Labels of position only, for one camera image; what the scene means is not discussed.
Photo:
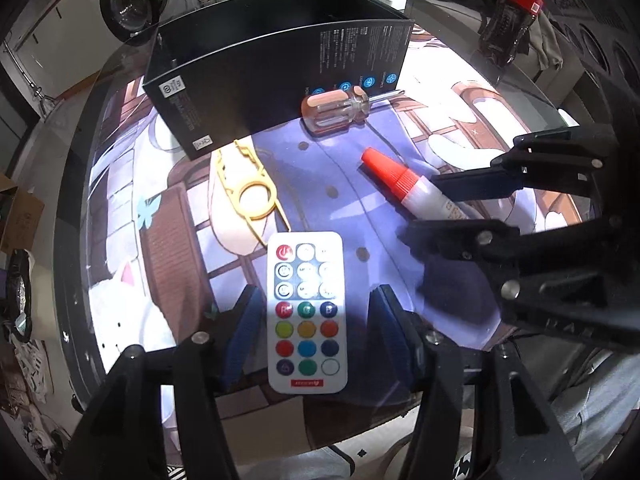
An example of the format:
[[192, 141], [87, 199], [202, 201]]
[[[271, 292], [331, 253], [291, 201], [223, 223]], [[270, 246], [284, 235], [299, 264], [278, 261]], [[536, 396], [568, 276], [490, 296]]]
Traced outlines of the cardboard box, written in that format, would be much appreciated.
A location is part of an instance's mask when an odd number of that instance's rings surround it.
[[15, 249], [32, 249], [43, 202], [0, 174], [1, 251], [10, 256]]

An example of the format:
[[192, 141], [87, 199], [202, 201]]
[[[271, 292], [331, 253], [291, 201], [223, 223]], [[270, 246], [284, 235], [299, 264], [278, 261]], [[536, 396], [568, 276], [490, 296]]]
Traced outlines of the cola bottle red label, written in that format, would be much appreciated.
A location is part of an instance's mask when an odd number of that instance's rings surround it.
[[480, 53], [499, 68], [509, 65], [541, 8], [542, 0], [496, 0], [494, 13], [480, 34]]

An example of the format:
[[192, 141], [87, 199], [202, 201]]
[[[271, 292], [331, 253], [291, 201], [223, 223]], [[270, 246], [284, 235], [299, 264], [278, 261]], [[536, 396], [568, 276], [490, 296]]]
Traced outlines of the yellow plastic tool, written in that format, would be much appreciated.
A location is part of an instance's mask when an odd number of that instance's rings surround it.
[[251, 138], [235, 140], [210, 155], [207, 206], [218, 243], [237, 256], [265, 247], [278, 221], [291, 229], [277, 185]]

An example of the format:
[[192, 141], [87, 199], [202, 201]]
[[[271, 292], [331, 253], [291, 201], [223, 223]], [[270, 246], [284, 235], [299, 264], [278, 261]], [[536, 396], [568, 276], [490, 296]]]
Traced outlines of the glue tube with orange cap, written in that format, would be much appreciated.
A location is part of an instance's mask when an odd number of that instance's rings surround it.
[[482, 218], [475, 209], [463, 208], [450, 200], [427, 177], [419, 176], [408, 166], [375, 148], [366, 148], [361, 155], [361, 162], [375, 186], [418, 220], [458, 221]]

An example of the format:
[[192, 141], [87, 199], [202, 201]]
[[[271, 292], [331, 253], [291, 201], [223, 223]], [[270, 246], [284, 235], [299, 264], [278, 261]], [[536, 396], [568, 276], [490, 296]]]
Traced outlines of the printed desk mat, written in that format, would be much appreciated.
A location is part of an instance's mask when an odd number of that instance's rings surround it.
[[[88, 309], [96, 352], [110, 368], [130, 344], [163, 349], [197, 330], [227, 342], [246, 285], [267, 285], [267, 249], [237, 256], [208, 218], [210, 154], [190, 159], [143, 90], [148, 54], [115, 56], [90, 94], [96, 140], [88, 182]], [[392, 375], [368, 323], [368, 297], [389, 284], [407, 310], [465, 347], [500, 334], [490, 292], [474, 268], [439, 261], [425, 270], [397, 237], [410, 214], [363, 169], [376, 150], [421, 176], [483, 167], [520, 134], [551, 129], [567, 114], [510, 73], [488, 84], [438, 38], [409, 44], [399, 84], [405, 94], [362, 126], [313, 138], [299, 120], [248, 136], [277, 185], [292, 231], [341, 235], [347, 278], [349, 380], [321, 396], [277, 393], [267, 377], [267, 339], [258, 336], [242, 376], [218, 403], [234, 452], [256, 436], [270, 453], [322, 446], [398, 417], [416, 397]]]

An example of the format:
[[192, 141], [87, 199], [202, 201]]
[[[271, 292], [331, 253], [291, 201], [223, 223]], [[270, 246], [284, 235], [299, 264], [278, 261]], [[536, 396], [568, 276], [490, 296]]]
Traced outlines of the white remote with coloured buttons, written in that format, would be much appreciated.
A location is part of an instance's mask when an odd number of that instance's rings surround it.
[[348, 382], [343, 241], [335, 232], [279, 232], [267, 246], [269, 385], [333, 394]]

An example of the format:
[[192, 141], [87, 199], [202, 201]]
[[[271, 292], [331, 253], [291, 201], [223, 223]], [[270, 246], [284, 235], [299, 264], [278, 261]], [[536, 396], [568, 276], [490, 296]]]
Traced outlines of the orange handled screwdriver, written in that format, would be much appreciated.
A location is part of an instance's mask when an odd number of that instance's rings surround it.
[[326, 136], [345, 130], [354, 122], [364, 124], [375, 105], [404, 94], [404, 90], [393, 90], [378, 96], [369, 96], [359, 86], [347, 90], [336, 89], [306, 96], [300, 104], [300, 114], [310, 134]]

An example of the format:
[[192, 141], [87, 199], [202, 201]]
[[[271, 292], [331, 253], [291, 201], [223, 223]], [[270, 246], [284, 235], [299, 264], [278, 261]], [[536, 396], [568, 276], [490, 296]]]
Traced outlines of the black storage box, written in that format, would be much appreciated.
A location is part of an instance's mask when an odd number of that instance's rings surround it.
[[306, 96], [395, 89], [412, 28], [380, 0], [227, 0], [160, 25], [144, 91], [197, 158], [299, 117]]

